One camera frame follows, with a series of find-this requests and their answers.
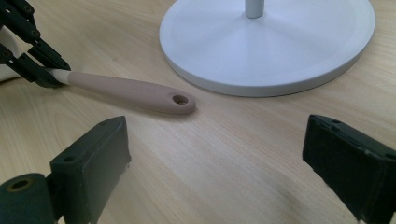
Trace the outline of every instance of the lamp base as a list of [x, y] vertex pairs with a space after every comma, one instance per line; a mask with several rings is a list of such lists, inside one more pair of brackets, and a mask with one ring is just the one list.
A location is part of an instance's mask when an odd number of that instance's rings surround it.
[[368, 0], [268, 0], [257, 19], [244, 10], [243, 0], [177, 0], [160, 29], [171, 67], [211, 91], [291, 94], [342, 75], [375, 28]]

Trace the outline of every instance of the white pole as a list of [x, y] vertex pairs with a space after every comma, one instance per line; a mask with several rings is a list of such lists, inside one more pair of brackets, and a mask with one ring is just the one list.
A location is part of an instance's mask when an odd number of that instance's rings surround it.
[[250, 19], [259, 18], [264, 14], [264, 0], [246, 0], [245, 15]]

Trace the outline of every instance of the light wood tabletop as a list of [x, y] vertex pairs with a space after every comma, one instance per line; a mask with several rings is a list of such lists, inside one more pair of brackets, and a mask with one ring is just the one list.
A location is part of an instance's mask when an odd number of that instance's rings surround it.
[[50, 161], [95, 124], [125, 116], [132, 162], [99, 223], [356, 223], [302, 160], [306, 123], [310, 114], [339, 119], [396, 148], [394, 0], [371, 1], [374, 37], [346, 73], [270, 98], [206, 91], [175, 73], [159, 42], [174, 2], [29, 1], [42, 38], [72, 70], [177, 88], [194, 96], [197, 109], [169, 115], [77, 87], [5, 81], [0, 182], [48, 175]]

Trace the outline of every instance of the brown handle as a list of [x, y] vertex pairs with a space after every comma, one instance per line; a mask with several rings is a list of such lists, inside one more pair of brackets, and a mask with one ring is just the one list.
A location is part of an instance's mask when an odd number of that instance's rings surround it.
[[170, 113], [190, 114], [195, 100], [174, 88], [120, 77], [104, 77], [54, 69], [51, 73], [61, 82], [116, 97], [146, 109]]

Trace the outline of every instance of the wooden table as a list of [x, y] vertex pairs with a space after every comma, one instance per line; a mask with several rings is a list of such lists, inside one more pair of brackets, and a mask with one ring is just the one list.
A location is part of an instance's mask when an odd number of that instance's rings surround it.
[[307, 118], [349, 124], [396, 148], [396, 4], [373, 0], [376, 28], [359, 61], [311, 91], [242, 98], [192, 86], [167, 64], [159, 27], [174, 0], [30, 1], [42, 37], [75, 71], [192, 94], [187, 116], [75, 87], [0, 84], [0, 182], [49, 162], [104, 119], [125, 116], [130, 168], [99, 223], [356, 223], [302, 161]]

